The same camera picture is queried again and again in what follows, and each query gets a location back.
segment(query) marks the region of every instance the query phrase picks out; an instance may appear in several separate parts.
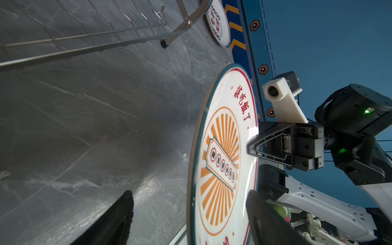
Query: ticket-shaped label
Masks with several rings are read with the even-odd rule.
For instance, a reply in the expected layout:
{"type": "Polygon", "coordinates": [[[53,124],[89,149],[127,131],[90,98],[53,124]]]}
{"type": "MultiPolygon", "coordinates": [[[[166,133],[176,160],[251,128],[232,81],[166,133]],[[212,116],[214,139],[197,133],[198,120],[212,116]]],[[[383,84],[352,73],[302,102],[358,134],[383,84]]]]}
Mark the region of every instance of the ticket-shaped label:
{"type": "Polygon", "coordinates": [[[215,138],[212,138],[210,141],[205,159],[207,161],[207,169],[227,185],[228,188],[234,190],[237,168],[215,138]]]}

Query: oval plate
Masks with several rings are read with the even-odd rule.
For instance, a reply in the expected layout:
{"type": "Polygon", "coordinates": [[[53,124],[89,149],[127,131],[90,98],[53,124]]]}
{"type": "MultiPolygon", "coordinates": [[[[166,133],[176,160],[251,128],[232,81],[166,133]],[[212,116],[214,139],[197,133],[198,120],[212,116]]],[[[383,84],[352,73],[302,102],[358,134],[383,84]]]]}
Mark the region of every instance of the oval plate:
{"type": "Polygon", "coordinates": [[[188,244],[245,244],[245,201],[256,188],[257,157],[247,144],[257,137],[257,112],[249,77],[232,64],[204,101],[193,139],[187,189],[188,244]]]}
{"type": "Polygon", "coordinates": [[[220,0],[213,0],[205,14],[208,25],[218,43],[222,47],[230,46],[230,27],[225,10],[220,0]]]}

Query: metal wire rack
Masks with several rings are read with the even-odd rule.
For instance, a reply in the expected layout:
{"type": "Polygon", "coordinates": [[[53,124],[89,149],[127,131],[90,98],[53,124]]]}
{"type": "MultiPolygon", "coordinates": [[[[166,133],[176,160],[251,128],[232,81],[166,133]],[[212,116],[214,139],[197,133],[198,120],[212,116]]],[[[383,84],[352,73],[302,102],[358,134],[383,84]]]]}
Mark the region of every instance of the metal wire rack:
{"type": "Polygon", "coordinates": [[[168,31],[165,6],[151,0],[6,0],[0,3],[0,71],[150,40],[166,48],[200,19],[212,0],[168,31]]]}

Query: camera lens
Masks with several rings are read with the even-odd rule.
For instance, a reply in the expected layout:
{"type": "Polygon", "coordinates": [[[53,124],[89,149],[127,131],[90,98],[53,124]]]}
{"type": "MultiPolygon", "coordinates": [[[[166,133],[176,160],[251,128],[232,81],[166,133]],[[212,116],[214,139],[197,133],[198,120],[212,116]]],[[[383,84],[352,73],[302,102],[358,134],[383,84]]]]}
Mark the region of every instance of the camera lens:
{"type": "Polygon", "coordinates": [[[272,97],[276,97],[276,96],[279,95],[278,90],[277,90],[274,86],[270,86],[270,87],[268,88],[268,93],[269,93],[270,96],[272,96],[272,97]]]}

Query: hexagon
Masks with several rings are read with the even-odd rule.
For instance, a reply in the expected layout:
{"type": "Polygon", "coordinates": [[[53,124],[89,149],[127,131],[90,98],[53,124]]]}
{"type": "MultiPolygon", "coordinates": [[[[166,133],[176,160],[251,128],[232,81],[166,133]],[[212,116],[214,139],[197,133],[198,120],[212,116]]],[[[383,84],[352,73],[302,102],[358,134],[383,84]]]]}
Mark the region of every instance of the hexagon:
{"type": "Polygon", "coordinates": [[[274,118],[275,117],[275,111],[273,108],[269,108],[267,110],[267,116],[274,118]]]}
{"type": "Polygon", "coordinates": [[[254,20],[250,24],[250,30],[251,31],[257,31],[257,29],[259,29],[259,27],[260,27],[260,21],[259,20],[254,20]]]}
{"type": "Polygon", "coordinates": [[[260,75],[265,75],[265,74],[267,74],[268,71],[269,71],[269,69],[268,69],[267,65],[261,65],[259,67],[259,74],[260,75]]]}

